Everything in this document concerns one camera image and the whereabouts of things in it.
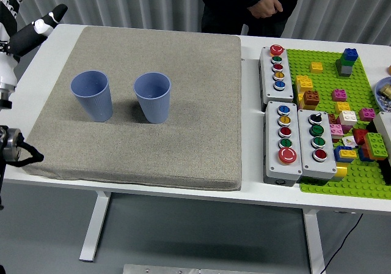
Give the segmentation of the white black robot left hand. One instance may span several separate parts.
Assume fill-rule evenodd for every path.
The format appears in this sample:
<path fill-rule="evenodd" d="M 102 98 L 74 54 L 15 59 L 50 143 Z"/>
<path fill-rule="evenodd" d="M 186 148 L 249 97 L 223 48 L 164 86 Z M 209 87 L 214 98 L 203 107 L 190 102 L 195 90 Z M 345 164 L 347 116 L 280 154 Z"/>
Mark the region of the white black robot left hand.
<path fill-rule="evenodd" d="M 14 68 L 20 58 L 41 45 L 60 23 L 68 7 L 60 4 L 43 17 L 17 29 L 16 18 L 24 0 L 1 0 L 1 93 L 15 91 Z"/>

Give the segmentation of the person's left hand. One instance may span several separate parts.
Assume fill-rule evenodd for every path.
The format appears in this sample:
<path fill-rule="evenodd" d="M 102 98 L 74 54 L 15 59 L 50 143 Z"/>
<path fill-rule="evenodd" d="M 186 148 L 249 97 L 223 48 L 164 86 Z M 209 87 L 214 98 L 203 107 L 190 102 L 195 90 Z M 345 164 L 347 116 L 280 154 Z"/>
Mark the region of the person's left hand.
<path fill-rule="evenodd" d="M 278 0 L 260 0 L 247 9 L 257 19 L 268 18 L 283 11 L 282 4 Z"/>

